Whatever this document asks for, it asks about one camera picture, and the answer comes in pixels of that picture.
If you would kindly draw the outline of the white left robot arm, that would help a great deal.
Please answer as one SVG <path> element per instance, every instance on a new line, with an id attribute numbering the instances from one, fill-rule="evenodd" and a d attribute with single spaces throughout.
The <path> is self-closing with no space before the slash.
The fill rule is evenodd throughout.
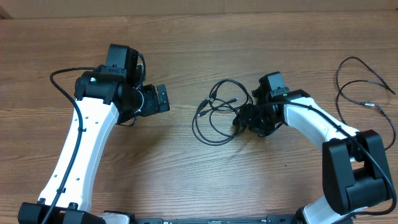
<path id="1" fill-rule="evenodd" d="M 109 134 L 137 117 L 169 111 L 165 85 L 143 85 L 145 67 L 83 67 L 70 96 L 54 86 L 74 107 L 70 129 L 53 174 L 36 203 L 22 203 L 19 223 L 135 223 L 131 213 L 91 211 L 93 186 Z"/>

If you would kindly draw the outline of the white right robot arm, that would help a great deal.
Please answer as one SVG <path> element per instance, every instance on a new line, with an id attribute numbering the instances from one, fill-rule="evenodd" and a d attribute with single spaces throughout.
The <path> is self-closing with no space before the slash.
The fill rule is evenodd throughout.
<path id="1" fill-rule="evenodd" d="M 294 215 L 269 215 L 268 223 L 352 223 L 381 216 L 397 205 L 386 152 L 374 130 L 359 131 L 321 109 L 303 90 L 253 92 L 256 104 L 240 107 L 233 124 L 259 136 L 286 124 L 322 152 L 323 196 Z"/>

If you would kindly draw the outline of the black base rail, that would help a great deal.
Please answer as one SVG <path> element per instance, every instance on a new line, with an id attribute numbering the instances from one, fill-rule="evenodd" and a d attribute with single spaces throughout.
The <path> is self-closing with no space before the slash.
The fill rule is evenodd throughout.
<path id="1" fill-rule="evenodd" d="M 106 224 L 304 224 L 306 221 L 297 215 L 267 215 L 260 218 L 136 218 L 131 213 L 105 211 L 99 215 Z"/>

